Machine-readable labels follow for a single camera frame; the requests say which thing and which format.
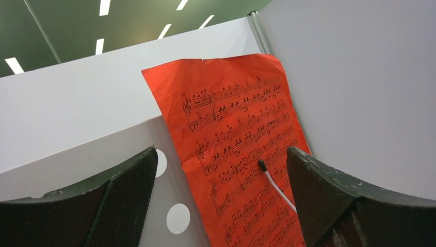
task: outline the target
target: white cable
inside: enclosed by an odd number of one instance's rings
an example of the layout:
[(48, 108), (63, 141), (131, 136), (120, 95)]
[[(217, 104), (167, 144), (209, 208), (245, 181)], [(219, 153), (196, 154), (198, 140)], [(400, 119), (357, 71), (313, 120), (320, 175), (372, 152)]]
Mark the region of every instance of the white cable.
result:
[(289, 206), (294, 210), (294, 212), (297, 212), (297, 209), (295, 208), (295, 206), (292, 204), (292, 202), (290, 202), (290, 200), (285, 196), (285, 194), (279, 189), (279, 187), (277, 187), (277, 185), (274, 183), (273, 179), (271, 178), (271, 175), (269, 175), (268, 171), (265, 171), (265, 174), (268, 178), (268, 180), (271, 182), (272, 186), (274, 187), (274, 189), (276, 189), (276, 191), (282, 196), (282, 198), (289, 204)]

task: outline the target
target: ceiling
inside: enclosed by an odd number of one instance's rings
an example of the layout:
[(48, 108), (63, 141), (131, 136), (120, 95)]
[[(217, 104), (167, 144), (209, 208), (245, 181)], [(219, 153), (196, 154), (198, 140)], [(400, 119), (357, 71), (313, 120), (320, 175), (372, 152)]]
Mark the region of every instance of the ceiling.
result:
[(0, 77), (13, 75), (5, 59), (15, 57), (29, 71), (246, 16), (271, 0), (111, 0), (108, 15), (99, 16), (100, 0), (1, 0)]

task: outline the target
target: fluorescent light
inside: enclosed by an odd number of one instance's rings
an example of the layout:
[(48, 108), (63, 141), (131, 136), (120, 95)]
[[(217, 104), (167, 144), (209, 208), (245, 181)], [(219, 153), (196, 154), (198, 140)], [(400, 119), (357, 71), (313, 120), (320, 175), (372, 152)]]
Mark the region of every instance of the fluorescent light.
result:
[(215, 15), (211, 15), (211, 16), (209, 16), (209, 17), (205, 20), (205, 22), (200, 26), (199, 29), (204, 28), (204, 27), (209, 23), (209, 21), (210, 21), (214, 16), (215, 16)]
[(103, 44), (104, 44), (104, 39), (97, 40), (97, 43), (96, 43), (96, 55), (103, 53)]
[(162, 38), (165, 36), (165, 34), (167, 33), (168, 29), (170, 29), (170, 27), (171, 27), (171, 24), (167, 24), (167, 25), (163, 28), (162, 32), (160, 33), (160, 35), (159, 35), (159, 37), (158, 37), (157, 39), (158, 39), (158, 40), (162, 39)]
[(180, 4), (178, 5), (176, 10), (182, 10), (187, 2), (188, 2), (188, 0), (181, 0)]
[(21, 74), (24, 73), (24, 70), (21, 68), (20, 64), (16, 60), (16, 58), (8, 58), (5, 59), (6, 63), (11, 67), (14, 74)]
[(100, 0), (100, 16), (109, 14), (111, 0)]

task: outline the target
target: printed music notation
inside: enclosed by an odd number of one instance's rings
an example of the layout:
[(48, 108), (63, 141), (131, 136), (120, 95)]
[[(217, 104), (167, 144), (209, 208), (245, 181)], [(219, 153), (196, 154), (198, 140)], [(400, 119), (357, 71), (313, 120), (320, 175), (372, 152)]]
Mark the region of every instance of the printed music notation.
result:
[(263, 159), (293, 201), (286, 150), (308, 147), (280, 63), (266, 55), (184, 59), (142, 73), (162, 111), (211, 245), (304, 246), (296, 214), (258, 165)]

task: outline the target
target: white circle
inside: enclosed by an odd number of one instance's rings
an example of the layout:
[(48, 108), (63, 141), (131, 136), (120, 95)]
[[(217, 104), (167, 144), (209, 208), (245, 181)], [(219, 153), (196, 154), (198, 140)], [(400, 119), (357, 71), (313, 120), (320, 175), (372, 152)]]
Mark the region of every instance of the white circle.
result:
[(187, 206), (177, 203), (172, 206), (167, 214), (167, 227), (170, 232), (180, 234), (188, 228), (191, 221), (191, 213)]
[(165, 157), (164, 152), (156, 149), (157, 152), (157, 170), (156, 170), (156, 178), (160, 177), (165, 170), (167, 169), (167, 157)]

